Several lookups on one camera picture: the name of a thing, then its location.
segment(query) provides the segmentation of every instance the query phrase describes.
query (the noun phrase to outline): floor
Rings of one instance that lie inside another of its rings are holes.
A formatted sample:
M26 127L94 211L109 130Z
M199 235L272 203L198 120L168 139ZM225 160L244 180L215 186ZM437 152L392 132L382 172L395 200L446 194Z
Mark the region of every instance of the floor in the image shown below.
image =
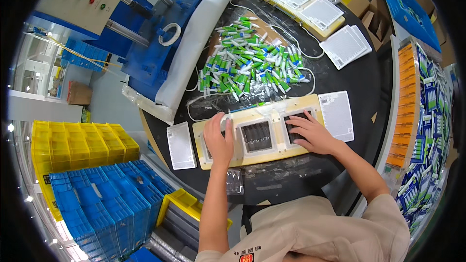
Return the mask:
M111 62L118 64L116 60L117 57L113 56ZM108 72L93 73L90 80L90 86L94 90L89 107L91 121L96 123L117 123L126 131L134 131L135 133L143 131L139 109L121 93L123 83L120 81L125 79L126 74L121 72L119 67L110 66L110 70L118 76ZM146 141L143 138L140 139L138 141L141 147L144 147ZM345 214L343 212L339 213L340 201L351 198L345 195L346 190L342 189L347 184L348 178L347 174L342 173L340 177L323 188L330 202L334 205L337 214ZM241 206L235 207L228 214L228 217L233 221L233 225L228 231L230 247L240 241L241 215Z

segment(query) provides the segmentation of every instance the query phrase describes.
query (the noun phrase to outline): black round table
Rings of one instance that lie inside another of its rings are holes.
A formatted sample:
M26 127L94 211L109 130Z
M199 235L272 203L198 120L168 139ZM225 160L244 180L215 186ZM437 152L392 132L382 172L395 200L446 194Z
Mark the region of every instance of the black round table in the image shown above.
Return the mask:
M301 49L308 55L317 56L322 50L318 43L304 31L297 22L275 9L270 4L261 0L233 0L233 3L246 6L264 20L266 23L279 25L285 28L295 37L301 45ZM372 46L372 52L348 64L341 70L337 70L327 55L318 60L303 57L304 67L311 69L316 78L314 93L328 93L346 90L350 100L353 118L354 141L348 142L357 154L364 156L368 148L369 136L374 129L371 117L376 113L380 101L380 72L376 52L366 28L346 6L338 4L344 12L345 25L357 25L359 30ZM238 13L246 12L245 9L227 5L217 26L223 26L233 21ZM203 67L207 59L207 50L199 58L198 67ZM194 87L197 76L193 73L187 87ZM312 81L307 84L296 84L288 96L302 96L312 89ZM166 128L168 125L156 119L147 112L143 112L149 130L160 149L160 153L170 170L184 183L201 193L205 193L210 176L209 170L202 170L195 149L192 124L188 116L186 103L201 93L197 90L185 92L179 105L174 123L187 121L191 133L191 142L194 146L198 166L194 169L173 170L170 151L168 149ZM228 111L248 107L262 101L279 101L281 92L266 97L265 91L241 98L236 102L231 95L212 96L216 98L214 109L206 109L205 105L191 105L190 113L195 119L208 119L218 111ZM324 185L336 178L344 167L335 158L329 155L303 154L282 160L267 163L239 167L243 173L244 195L230 195L228 200L232 203L256 205L268 200L271 204L282 203L312 194Z

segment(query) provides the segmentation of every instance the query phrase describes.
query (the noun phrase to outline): blue tray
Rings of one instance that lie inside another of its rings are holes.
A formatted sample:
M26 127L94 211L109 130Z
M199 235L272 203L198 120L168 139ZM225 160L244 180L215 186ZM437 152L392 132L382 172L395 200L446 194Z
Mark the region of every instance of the blue tray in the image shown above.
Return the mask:
M84 170L67 171L68 178L78 201L87 217L107 259L112 261L120 256L115 222L103 206L91 186Z
M108 177L101 168L84 169L89 181L94 183L102 195L101 201L115 222L120 256L133 249L133 222L134 213L118 194Z
M141 171L145 177L147 177L152 184L164 195L169 195L172 192L175 192L175 189L163 180L157 173L152 170L152 168L147 165L143 160L131 161L131 163Z
M100 167L134 213L133 249L146 240L150 204L117 165Z
M157 222L164 195L131 162L116 165L150 203L149 222L146 231L146 237L149 237Z
M107 261L96 234L79 205L68 174L63 172L49 175L57 206L75 242L92 262Z
M400 26L404 27L411 35L436 49L438 52L442 52L439 45L439 39L437 38L437 34L435 33L431 20L416 0L401 0L401 2L403 2L403 5L406 8L411 7L411 9L421 19L422 25L419 24L416 18L401 6L400 0L386 1L391 14L393 15L393 19L396 20Z

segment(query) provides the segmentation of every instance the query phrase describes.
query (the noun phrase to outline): plastic wrap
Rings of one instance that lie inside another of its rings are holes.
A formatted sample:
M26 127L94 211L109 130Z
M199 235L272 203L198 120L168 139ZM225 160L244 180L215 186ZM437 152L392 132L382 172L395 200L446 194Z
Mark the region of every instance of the plastic wrap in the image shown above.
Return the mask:
M226 194L227 195L243 195L243 176L241 169L229 169L226 172Z

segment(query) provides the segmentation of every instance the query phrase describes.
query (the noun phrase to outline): white cable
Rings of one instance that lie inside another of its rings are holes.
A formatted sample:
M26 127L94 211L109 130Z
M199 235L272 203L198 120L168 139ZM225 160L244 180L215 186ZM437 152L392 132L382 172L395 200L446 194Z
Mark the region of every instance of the white cable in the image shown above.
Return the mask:
M233 4L233 3L232 3L232 0L230 0L230 4L233 5L233 6L236 6L236 7L242 7L242 8L247 9L247 10L249 10L250 12L252 12L252 13L255 14L254 10L252 10L252 9L250 9L250 8L247 8L247 7L245 7L245 6L242 6L242 5Z
M174 44L176 40L179 38L179 35L181 35L181 27L177 23L171 23L169 25L166 25L162 30L164 32L167 32L171 28L176 28L176 32L170 40L164 42L164 38L162 36L158 37L158 42L162 46L166 47L166 46Z
M206 96L212 96L212 95L228 95L228 94L231 94L231 92L229 92L229 93L212 93L212 94L208 94L208 95L206 95ZM199 97L196 97L196 98L193 99L193 100L188 101L188 103L186 104L187 109L188 109L188 116L189 116L189 118L190 118L192 121L194 121L194 122L209 120L209 119L193 119L192 116L191 116L191 114L189 113L189 106L190 106L191 104L193 104L195 101L197 101L198 99L201 99L201 98L204 98L204 97L205 97L205 96L201 95L201 96L199 96Z
M194 69L196 70L196 74L198 76L198 80L196 82L196 86L193 88L193 89L185 89L184 91L194 91L198 88L198 84L199 84L199 72L198 72L198 66L197 65L194 65Z
M300 47L300 45L299 45L298 40L297 40L295 37L293 37L292 35L290 35L289 32L287 32L287 31L284 30L282 27L277 26L277 25L270 25L270 24L269 24L269 26L272 26L272 27L274 27L274 28L277 28L277 29L282 30L288 37L292 38L292 39L296 42L296 44L298 45L298 49L301 51L301 54L302 54L303 56L305 56L305 57L308 57L308 58L310 58L310 59L319 59L319 58L322 58L323 54L325 53L325 52L322 50L322 54L320 54L320 55L318 55L318 56L316 56L316 57L306 55L306 53L304 53L304 52L302 51L302 49L301 49L301 47ZM319 40L318 40L316 37L314 37L311 33L309 33L305 28L303 28L303 29L304 29L312 38L314 38L318 43L320 43Z
M314 92L314 89L316 88L316 77L314 76L314 73L312 73L311 69L304 68L304 67L299 67L298 69L299 70L306 70L306 71L311 72L311 75L312 75L312 90L310 92L308 92L307 94L303 95L303 96L308 96L308 95L312 94ZM289 97L290 98L298 98L298 97L303 97L303 96L289 96Z

